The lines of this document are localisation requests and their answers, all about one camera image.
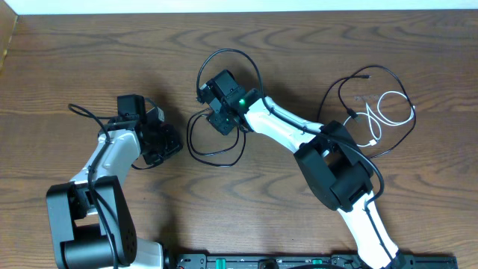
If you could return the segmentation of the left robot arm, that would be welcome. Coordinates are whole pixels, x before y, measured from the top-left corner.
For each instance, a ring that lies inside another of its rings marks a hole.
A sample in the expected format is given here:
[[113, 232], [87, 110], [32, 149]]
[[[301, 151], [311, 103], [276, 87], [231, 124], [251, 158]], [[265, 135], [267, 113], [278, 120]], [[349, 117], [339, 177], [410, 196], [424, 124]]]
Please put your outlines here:
[[69, 182], [51, 186], [46, 205], [58, 268], [166, 268], [171, 262], [155, 241], [138, 237], [122, 191], [138, 158], [147, 169], [182, 149], [164, 112], [141, 95], [118, 96], [117, 115], [98, 117], [79, 105], [68, 109], [95, 120], [98, 144]]

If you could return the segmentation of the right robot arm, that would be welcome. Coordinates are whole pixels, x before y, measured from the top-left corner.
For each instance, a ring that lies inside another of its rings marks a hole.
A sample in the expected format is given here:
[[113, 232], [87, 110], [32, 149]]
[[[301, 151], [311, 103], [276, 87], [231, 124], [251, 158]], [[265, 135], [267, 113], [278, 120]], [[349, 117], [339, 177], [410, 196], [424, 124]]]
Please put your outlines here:
[[274, 139], [289, 149], [313, 195], [337, 211], [354, 237], [359, 258], [370, 268], [402, 268], [399, 247], [376, 209], [382, 174], [337, 121], [305, 120], [278, 106], [258, 89], [245, 90], [227, 70], [197, 88], [197, 99], [211, 107], [208, 119], [223, 135], [237, 127]]

